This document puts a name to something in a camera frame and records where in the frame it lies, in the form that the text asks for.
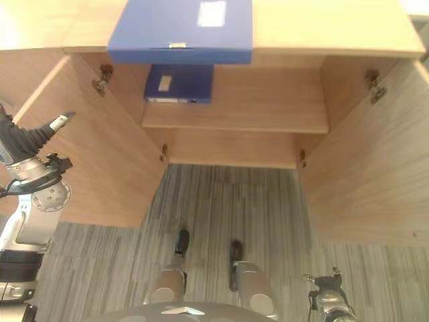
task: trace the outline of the floor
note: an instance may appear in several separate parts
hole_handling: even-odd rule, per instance
[[[429,320],[429,248],[320,242],[292,170],[171,165],[140,228],[59,225],[40,272],[37,321],[141,304],[181,227],[191,233],[186,300],[238,303],[227,285],[228,247],[238,238],[269,276],[282,321],[306,321],[311,286],[302,275],[333,266],[361,321]]]

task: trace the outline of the cabinet top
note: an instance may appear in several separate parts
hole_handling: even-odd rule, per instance
[[[2,0],[0,50],[105,52],[127,0]],[[397,0],[253,0],[253,48],[285,54],[419,57]]]

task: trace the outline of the metal bracket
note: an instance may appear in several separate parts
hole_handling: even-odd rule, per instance
[[[300,164],[301,164],[301,167],[303,167],[303,168],[307,167],[306,151],[305,150],[300,151]]]
[[[167,144],[164,144],[164,145],[162,146],[162,154],[160,155],[160,160],[161,160],[162,162],[164,162],[164,160],[166,160],[166,159],[167,159],[167,149],[168,149]]]
[[[114,68],[110,64],[101,64],[100,65],[100,80],[93,79],[92,86],[100,94],[101,97],[105,96],[105,86],[109,84],[110,79],[112,78]]]
[[[368,84],[368,89],[372,92],[371,104],[374,105],[380,100],[386,93],[385,87],[379,87],[380,72],[378,69],[369,69],[365,73],[365,80]]]

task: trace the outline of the wooden shelf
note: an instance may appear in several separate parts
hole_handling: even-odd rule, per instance
[[[145,129],[170,163],[264,168],[296,168],[294,135],[290,133]]]
[[[328,133],[318,70],[216,66],[212,103],[147,103],[143,127]]]

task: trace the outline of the wooden panel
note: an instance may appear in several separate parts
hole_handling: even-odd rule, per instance
[[[300,169],[324,239],[429,244],[429,76],[398,64],[375,106],[367,96]]]
[[[328,57],[322,65],[326,111],[330,128],[334,128],[368,93],[365,72],[376,68],[379,79],[398,62],[395,58]]]
[[[86,0],[2,0],[0,50],[61,48]]]
[[[327,133],[317,70],[216,66],[210,105],[148,103],[145,127]]]
[[[105,51],[126,0],[90,0],[64,40]],[[424,49],[395,0],[253,0],[253,47],[283,54],[417,57]]]
[[[128,0],[87,0],[63,41],[66,52],[105,52]]]
[[[72,200],[62,220],[137,226],[166,162],[160,161],[158,148],[108,89],[103,98],[93,90],[90,82],[96,74],[89,65],[79,55],[64,59],[70,61],[42,91],[20,125],[35,127],[63,111],[75,111],[72,122],[40,154],[55,151],[70,157],[74,165],[64,176],[72,187]]]
[[[107,53],[84,53],[82,57],[96,74],[100,74],[100,64],[109,63],[114,66],[112,79],[107,87],[116,99],[124,106],[128,114],[141,123],[145,100],[143,93],[150,65],[146,64],[113,64]]]
[[[253,47],[393,57],[424,52],[395,0],[253,0]]]
[[[8,113],[19,111],[63,55],[59,49],[0,52],[0,103]]]
[[[295,168],[294,137],[288,133],[198,129],[145,129],[171,163]]]
[[[322,66],[325,59],[323,55],[293,55],[282,51],[254,49],[250,67],[256,68],[310,68],[316,69]],[[230,68],[242,68],[242,65],[228,65]]]

